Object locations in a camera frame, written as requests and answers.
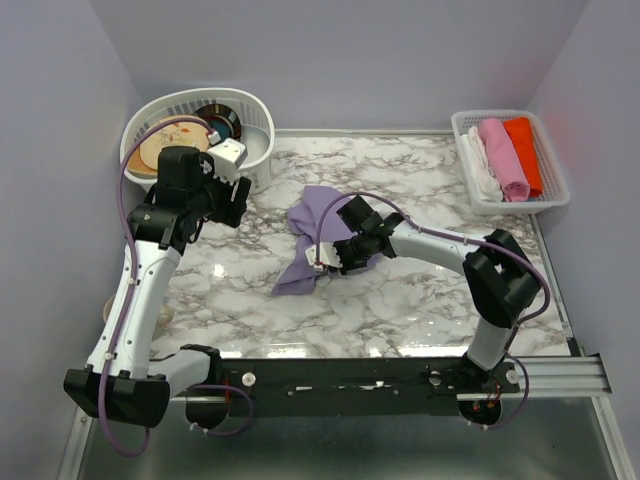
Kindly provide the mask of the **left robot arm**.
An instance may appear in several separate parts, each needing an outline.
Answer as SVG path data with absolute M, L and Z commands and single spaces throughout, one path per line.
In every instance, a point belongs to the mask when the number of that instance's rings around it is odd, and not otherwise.
M 239 173 L 245 156 L 228 141 L 206 152 L 162 149 L 155 186 L 125 220 L 125 261 L 107 323 L 85 366 L 64 378 L 64 391 L 89 416 L 154 428 L 183 391 L 220 387 L 217 349 L 187 344 L 152 363 L 150 347 L 186 247 L 207 221 L 240 224 L 251 187 Z

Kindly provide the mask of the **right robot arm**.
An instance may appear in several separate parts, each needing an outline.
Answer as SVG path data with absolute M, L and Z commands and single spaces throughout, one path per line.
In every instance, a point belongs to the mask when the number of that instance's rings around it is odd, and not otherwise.
M 494 383 L 495 367 L 505 358 L 519 325 L 550 304 L 546 280 L 505 230 L 478 237 L 429 229 L 399 208 L 382 217 L 363 195 L 338 208 L 337 215 L 354 235 L 333 243 L 333 270 L 345 274 L 360 269 L 380 254 L 424 261 L 465 277 L 479 315 L 459 370 L 462 384 L 471 391 Z

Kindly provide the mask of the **purple t shirt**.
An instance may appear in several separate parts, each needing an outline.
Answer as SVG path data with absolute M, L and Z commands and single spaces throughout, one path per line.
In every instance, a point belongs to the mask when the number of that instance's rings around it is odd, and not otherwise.
M 331 203 L 342 193 L 327 186 L 305 186 L 301 200 L 287 212 L 288 226 L 296 237 L 296 251 L 294 260 L 284 270 L 271 291 L 272 296 L 306 295 L 315 289 L 316 279 L 320 276 L 309 265 L 305 251 L 315 244 L 317 228 L 321 215 Z M 337 209 L 347 202 L 342 199 L 335 203 L 327 213 L 322 227 L 322 241 L 346 240 L 353 236 L 337 215 Z M 349 274 L 364 273 L 373 269 L 382 259 L 378 254 L 368 260 L 367 266 Z

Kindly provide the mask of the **white oval dish basket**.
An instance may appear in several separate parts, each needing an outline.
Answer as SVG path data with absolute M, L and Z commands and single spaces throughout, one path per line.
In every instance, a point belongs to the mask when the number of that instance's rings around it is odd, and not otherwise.
M 169 116 L 193 115 L 209 105 L 226 106 L 237 114 L 241 125 L 239 142 L 247 148 L 247 158 L 239 172 L 252 181 L 252 192 L 265 189 L 271 182 L 274 123 L 264 102 L 244 90 L 195 88 L 164 95 L 145 104 L 126 125 L 121 137 L 120 154 L 125 155 L 129 147 L 154 123 Z

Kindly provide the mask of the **white rectangular tray basket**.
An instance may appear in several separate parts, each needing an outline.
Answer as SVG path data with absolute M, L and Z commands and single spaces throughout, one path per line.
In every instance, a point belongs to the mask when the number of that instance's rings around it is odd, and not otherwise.
M 533 113 L 461 111 L 451 125 L 474 213 L 536 214 L 569 203 L 559 162 Z

